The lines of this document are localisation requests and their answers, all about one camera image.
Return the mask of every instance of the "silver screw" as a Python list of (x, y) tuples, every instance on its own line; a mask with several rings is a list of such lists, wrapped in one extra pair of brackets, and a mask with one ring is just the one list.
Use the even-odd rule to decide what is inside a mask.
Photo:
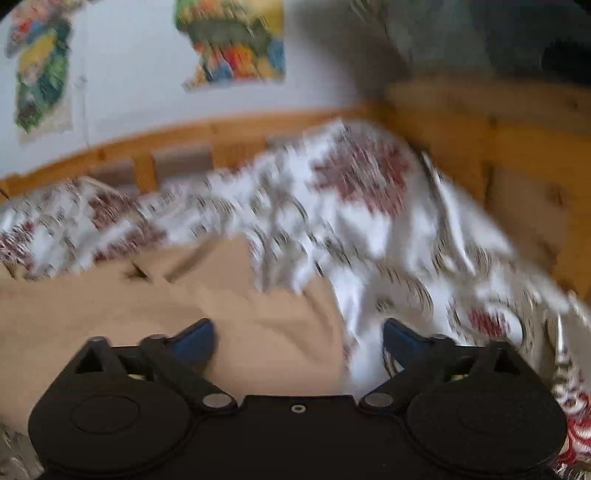
[(203, 405), (209, 408), (224, 408), (232, 403), (232, 397), (225, 393), (210, 393), (203, 397)]
[(385, 408), (392, 404), (394, 401), (387, 393), (370, 393), (365, 398), (365, 403), (373, 408)]

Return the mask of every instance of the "wall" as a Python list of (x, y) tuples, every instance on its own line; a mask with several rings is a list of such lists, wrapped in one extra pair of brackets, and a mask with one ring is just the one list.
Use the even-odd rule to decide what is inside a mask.
[[(212, 115), (349, 105), (378, 96), (401, 71), (392, 47), (348, 0), (284, 0), (287, 76), (186, 93), (197, 56), (173, 23), (174, 0), (100, 0), (74, 18), (69, 92), (74, 131), (18, 145), (16, 59), (0, 56), (0, 177), (117, 137)], [(0, 24), (4, 43), (8, 19)], [(85, 77), (86, 83), (80, 81)]]

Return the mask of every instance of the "beige cloth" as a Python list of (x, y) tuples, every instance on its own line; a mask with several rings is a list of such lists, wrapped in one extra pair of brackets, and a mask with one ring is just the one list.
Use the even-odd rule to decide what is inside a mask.
[(26, 432), (35, 402), (89, 336), (134, 345), (203, 317), (217, 332), (205, 377), (239, 401), (340, 391), (342, 321), (325, 279), (302, 294), (256, 291), (243, 237), (148, 252), (134, 265), (146, 279), (130, 278), (126, 261), (39, 282), (0, 278), (1, 421)]

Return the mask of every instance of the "wooden headboard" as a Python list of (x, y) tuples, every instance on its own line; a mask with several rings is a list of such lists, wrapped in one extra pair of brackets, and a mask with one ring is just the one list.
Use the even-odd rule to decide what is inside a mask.
[(569, 193), (570, 223), (553, 276), (591, 291), (591, 94), (541, 83), (429, 77), (397, 83), (387, 101), (348, 109), (269, 112), (208, 119), (99, 145), (27, 175), (0, 180), (9, 196), (131, 158), (142, 192), (158, 187), (154, 152), (209, 145), (214, 168), (264, 150), (268, 139), (332, 118), (365, 118), (431, 154), (437, 166), (484, 204), (495, 166), (510, 167)]

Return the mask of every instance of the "white blanket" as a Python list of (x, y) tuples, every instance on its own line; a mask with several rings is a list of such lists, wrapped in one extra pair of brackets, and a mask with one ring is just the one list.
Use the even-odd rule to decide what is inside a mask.
[(382, 352), (386, 317), (465, 345), (506, 337), (548, 384), (558, 379), (553, 388), (569, 416), (569, 441), (557, 469), (565, 473), (591, 455), (591, 390), (580, 373), (591, 375), (591, 332), (582, 305), (521, 262), (426, 156), (377, 127), (334, 122), (238, 171), (214, 171), (161, 193), (130, 198), (80, 179), (0, 213), (0, 260), (30, 277), (204, 232), (246, 233), (261, 288), (299, 289), (320, 271), (332, 282), (347, 332), (343, 392), (356, 396), (396, 373)]

